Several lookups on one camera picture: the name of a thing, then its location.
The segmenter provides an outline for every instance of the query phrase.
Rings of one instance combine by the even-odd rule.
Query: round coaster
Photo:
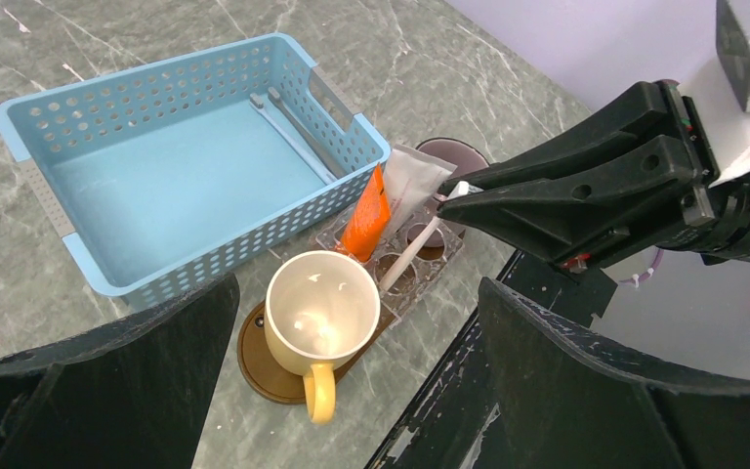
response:
[[[266,303],[257,305],[240,328],[237,361],[248,384],[264,398],[279,404],[304,404],[303,377],[282,368],[271,356],[263,331]]]

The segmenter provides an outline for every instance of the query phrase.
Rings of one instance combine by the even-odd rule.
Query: blue plastic basket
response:
[[[348,175],[326,185],[283,101]],[[0,132],[90,285],[135,310],[355,201],[390,148],[298,43],[270,34],[16,98]]]

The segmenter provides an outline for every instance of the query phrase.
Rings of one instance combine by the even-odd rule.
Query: basket handle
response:
[[[349,131],[355,115],[360,114],[360,108],[353,104],[319,66],[312,67],[309,92],[344,132]]]
[[[30,184],[30,188],[33,189],[33,193],[36,195],[41,208],[44,209],[44,213],[47,214],[47,218],[53,223],[53,228],[56,230],[56,234],[59,237],[65,237],[76,232],[73,228],[73,224],[70,222],[70,217],[64,213],[62,205],[59,203],[59,199],[56,198],[56,194],[47,184],[44,174],[42,174],[35,160],[32,158],[26,159],[19,162],[19,168]]]

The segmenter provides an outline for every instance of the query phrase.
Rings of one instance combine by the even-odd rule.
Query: mug handle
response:
[[[312,363],[303,376],[306,409],[312,423],[325,424],[335,413],[335,373],[331,363]]]

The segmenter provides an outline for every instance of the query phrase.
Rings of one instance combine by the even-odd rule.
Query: brown coaster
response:
[[[286,371],[271,356],[263,331],[265,312],[266,303],[261,302],[251,310],[240,328],[240,335],[237,337],[237,361],[240,363],[240,371],[252,389],[264,398],[278,404],[305,404],[303,377]],[[372,334],[372,339],[351,360],[335,370],[335,381],[340,381],[347,374],[393,319],[389,312],[381,315],[381,321]]]

